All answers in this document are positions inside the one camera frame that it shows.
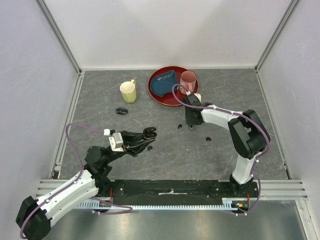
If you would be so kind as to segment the black glossy charging case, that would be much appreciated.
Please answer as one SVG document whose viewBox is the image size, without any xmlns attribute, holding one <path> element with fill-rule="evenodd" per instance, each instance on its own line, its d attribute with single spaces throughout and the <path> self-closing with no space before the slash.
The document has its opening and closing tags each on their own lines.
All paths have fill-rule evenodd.
<svg viewBox="0 0 320 240">
<path fill-rule="evenodd" d="M 143 138 L 146 140 L 155 139 L 157 137 L 156 130 L 157 129 L 153 126 L 145 128 L 143 130 Z"/>
</svg>

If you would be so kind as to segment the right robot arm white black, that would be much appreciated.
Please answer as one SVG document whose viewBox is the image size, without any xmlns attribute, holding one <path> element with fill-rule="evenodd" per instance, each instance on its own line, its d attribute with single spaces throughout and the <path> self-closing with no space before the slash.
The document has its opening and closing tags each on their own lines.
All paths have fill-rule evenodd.
<svg viewBox="0 0 320 240">
<path fill-rule="evenodd" d="M 207 123 L 229 130 L 238 153 L 235 169 L 229 177 L 229 191 L 240 197 L 253 181 L 257 160 L 269 149 L 270 136 L 254 110 L 231 111 L 210 103 L 202 104 L 199 97 L 192 93 L 182 99 L 186 124 L 192 127 Z"/>
</svg>

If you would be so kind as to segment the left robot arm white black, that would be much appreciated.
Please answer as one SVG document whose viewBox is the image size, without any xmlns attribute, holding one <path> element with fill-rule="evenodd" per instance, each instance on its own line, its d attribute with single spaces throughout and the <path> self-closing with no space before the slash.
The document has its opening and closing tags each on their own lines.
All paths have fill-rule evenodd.
<svg viewBox="0 0 320 240">
<path fill-rule="evenodd" d="M 19 208 L 16 224 L 22 240 L 42 240 L 66 213 L 81 202 L 95 196 L 104 197 L 110 191 L 108 179 L 111 162 L 130 155 L 137 157 L 157 137 L 155 127 L 141 133 L 104 129 L 109 146 L 92 146 L 87 150 L 80 171 L 63 185 L 39 197 L 25 198 Z"/>
</svg>

